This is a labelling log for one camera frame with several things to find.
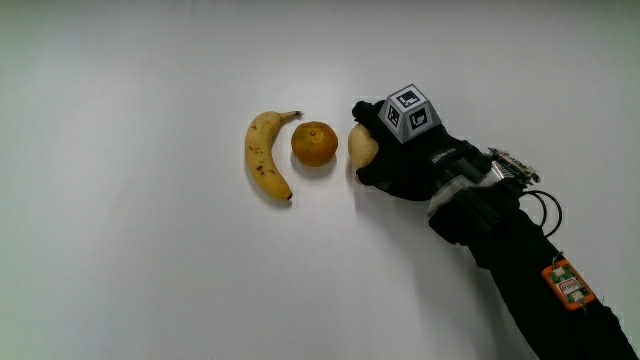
wire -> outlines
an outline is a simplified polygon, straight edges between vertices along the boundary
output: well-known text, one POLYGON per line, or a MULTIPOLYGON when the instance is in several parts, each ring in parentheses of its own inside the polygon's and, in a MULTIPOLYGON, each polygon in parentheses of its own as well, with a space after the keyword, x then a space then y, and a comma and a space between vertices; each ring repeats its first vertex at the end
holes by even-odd
POLYGON ((549 231, 548 234, 545 234, 545 237, 549 237, 553 234, 555 234, 556 231, 558 231, 558 228, 560 227, 560 224, 562 223, 562 208, 560 207, 560 203, 558 202, 558 200, 556 200, 556 198, 554 198, 551 194, 544 192, 544 191, 540 191, 540 190, 529 190, 529 191, 523 191, 522 195, 533 195, 535 196, 538 200, 540 200, 540 203, 542 204, 542 223, 540 224, 540 227, 542 227, 542 225, 544 225, 545 221, 547 220, 547 206, 545 205, 544 200, 542 199, 542 197, 540 197, 540 195, 544 195, 546 197, 548 197, 549 199, 551 199, 555 204, 556 204, 556 208, 558 209, 558 223, 556 224, 556 226, 549 231))

circuit board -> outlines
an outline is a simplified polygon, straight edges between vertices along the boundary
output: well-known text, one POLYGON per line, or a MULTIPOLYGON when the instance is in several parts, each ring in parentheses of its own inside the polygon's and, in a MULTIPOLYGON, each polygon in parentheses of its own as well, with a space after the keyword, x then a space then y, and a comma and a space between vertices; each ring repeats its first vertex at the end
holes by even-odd
POLYGON ((596 298, 567 260, 560 260, 554 266, 545 268, 542 276, 569 311, 581 308, 586 311, 585 305, 596 298))

black sleeve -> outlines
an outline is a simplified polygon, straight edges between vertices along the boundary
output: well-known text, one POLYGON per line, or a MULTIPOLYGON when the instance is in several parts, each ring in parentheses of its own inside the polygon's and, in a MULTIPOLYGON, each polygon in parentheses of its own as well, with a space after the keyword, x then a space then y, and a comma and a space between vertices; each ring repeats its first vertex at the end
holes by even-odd
POLYGON ((637 360, 618 318, 599 300, 586 306, 587 313, 564 308, 541 275, 558 250, 526 213, 510 206, 498 208, 504 213, 490 232, 472 233, 465 228, 464 221, 456 219, 460 209, 455 204, 439 209, 430 225, 448 241, 452 235, 464 239, 455 242, 466 245, 478 266, 491 272, 515 323, 538 357, 637 360), (454 228, 455 234, 448 231, 454 228))

potato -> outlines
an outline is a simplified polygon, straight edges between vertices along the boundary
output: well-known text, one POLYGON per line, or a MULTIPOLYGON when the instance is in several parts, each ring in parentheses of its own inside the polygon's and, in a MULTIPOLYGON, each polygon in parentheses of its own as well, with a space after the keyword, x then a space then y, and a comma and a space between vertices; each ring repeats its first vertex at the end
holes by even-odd
POLYGON ((369 130, 358 123, 349 133, 349 157, 356 168, 369 165, 378 153, 378 143, 371 137, 369 130))

white marker cube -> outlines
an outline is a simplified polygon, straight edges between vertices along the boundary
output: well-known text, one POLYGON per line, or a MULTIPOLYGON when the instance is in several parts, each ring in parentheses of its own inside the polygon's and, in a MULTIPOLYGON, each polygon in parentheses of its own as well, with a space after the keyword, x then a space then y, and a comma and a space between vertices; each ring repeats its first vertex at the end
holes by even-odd
POLYGON ((413 84, 388 96, 378 117, 401 144, 440 124, 440 118, 431 114, 427 97, 413 84))

